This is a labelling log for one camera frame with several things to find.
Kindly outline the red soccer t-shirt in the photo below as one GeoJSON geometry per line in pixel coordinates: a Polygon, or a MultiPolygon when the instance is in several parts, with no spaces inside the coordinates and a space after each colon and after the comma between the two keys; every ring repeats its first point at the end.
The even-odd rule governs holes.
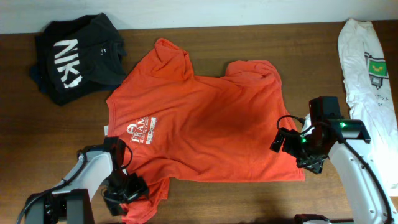
{"type": "Polygon", "coordinates": [[[171,179],[290,182],[305,176],[271,144],[294,129],[282,80],[266,60],[231,62],[222,77],[196,75],[189,53],[160,38],[106,101],[108,134],[126,143],[127,172],[149,196],[123,205],[124,223],[148,222],[171,179]]]}

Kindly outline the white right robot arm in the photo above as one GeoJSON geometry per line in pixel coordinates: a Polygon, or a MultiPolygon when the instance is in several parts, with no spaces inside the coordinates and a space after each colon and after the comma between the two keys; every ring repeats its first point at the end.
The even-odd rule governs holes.
{"type": "Polygon", "coordinates": [[[397,209],[381,182],[371,138],[362,121],[321,119],[301,131],[277,127],[271,149],[296,160],[297,167],[320,174],[329,159],[343,184],[353,223],[397,223],[397,209]]]}

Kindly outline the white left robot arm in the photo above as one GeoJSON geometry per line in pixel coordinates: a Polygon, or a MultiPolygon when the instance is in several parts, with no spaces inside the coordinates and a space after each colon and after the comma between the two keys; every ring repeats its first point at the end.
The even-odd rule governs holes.
{"type": "Polygon", "coordinates": [[[112,216],[126,215],[122,205],[149,198],[142,177],[128,174],[123,164],[124,143],[88,146],[78,151],[78,162],[52,188],[32,194],[17,217],[17,223],[94,223],[91,201],[101,196],[112,216]]]}

